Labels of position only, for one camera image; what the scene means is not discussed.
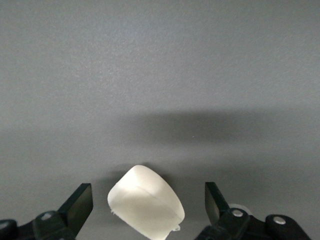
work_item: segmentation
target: gray table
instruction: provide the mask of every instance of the gray table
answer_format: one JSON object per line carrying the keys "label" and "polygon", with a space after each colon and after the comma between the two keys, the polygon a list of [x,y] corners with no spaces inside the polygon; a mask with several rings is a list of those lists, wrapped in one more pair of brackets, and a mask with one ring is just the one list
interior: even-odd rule
{"label": "gray table", "polygon": [[192,240],[204,183],[319,234],[320,4],[0,1],[0,219],[92,183],[77,239],[145,239],[110,213],[132,166],[162,175]]}

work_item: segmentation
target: black mechanical part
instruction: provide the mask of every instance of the black mechanical part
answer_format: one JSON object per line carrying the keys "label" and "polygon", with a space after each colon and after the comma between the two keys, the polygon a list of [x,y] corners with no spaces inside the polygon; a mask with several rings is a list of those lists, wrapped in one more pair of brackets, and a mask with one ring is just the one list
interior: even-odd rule
{"label": "black mechanical part", "polygon": [[205,183],[205,210],[211,222],[196,240],[311,240],[292,218],[269,215],[265,222],[229,208],[214,182]]}
{"label": "black mechanical part", "polygon": [[75,240],[93,209],[92,187],[81,184],[58,211],[47,211],[17,227],[15,220],[0,221],[0,240]]}

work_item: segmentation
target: screw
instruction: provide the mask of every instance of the screw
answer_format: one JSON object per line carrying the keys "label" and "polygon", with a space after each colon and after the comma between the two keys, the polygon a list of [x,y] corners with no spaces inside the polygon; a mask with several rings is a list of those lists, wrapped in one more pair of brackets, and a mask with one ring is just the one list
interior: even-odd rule
{"label": "screw", "polygon": [[241,217],[244,215],[244,213],[243,213],[242,211],[238,210],[238,209],[233,210],[233,211],[232,211],[232,214],[233,214],[235,217],[238,217],[238,218],[241,218]]}
{"label": "screw", "polygon": [[277,224],[280,224],[280,225],[284,225],[286,224],[286,220],[284,220],[282,217],[279,217],[279,216],[275,216],[273,218],[273,221]]}
{"label": "screw", "polygon": [[1,229],[5,229],[6,227],[8,227],[9,223],[7,221],[3,222],[0,224],[0,230]]}
{"label": "screw", "polygon": [[41,220],[45,221],[45,220],[48,220],[51,217],[52,217],[52,214],[50,212],[46,212],[41,216]]}

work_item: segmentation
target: gray background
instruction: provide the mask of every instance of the gray background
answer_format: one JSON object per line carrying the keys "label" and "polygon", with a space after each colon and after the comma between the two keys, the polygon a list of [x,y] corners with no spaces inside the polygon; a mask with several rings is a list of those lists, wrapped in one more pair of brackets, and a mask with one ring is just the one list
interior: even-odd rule
{"label": "gray background", "polygon": [[204,183],[313,239],[320,200],[319,1],[0,1],[0,219],[56,210],[83,182],[77,239],[145,237],[107,195],[136,164],[209,224]]}

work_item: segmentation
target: metal screw head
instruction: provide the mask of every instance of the metal screw head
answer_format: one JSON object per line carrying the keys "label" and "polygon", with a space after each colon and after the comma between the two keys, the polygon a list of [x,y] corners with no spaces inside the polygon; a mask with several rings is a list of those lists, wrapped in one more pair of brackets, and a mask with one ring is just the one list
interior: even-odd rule
{"label": "metal screw head", "polygon": [[41,216],[41,220],[45,221],[45,220],[48,220],[51,217],[52,217],[52,214],[50,212],[46,212]]}
{"label": "metal screw head", "polygon": [[7,221],[1,223],[1,224],[0,224],[0,230],[1,230],[1,229],[5,229],[6,227],[8,227],[8,225],[9,225],[9,222],[7,222]]}
{"label": "metal screw head", "polygon": [[282,217],[280,217],[280,216],[275,216],[274,218],[273,218],[273,221],[275,222],[275,223],[277,223],[277,224],[280,224],[280,225],[284,225],[284,224],[286,224],[286,220],[284,220]]}
{"label": "metal screw head", "polygon": [[238,210],[238,209],[233,210],[233,211],[232,211],[232,214],[233,214],[235,217],[238,217],[238,218],[241,218],[241,217],[244,215],[244,213],[243,213],[242,211]]}

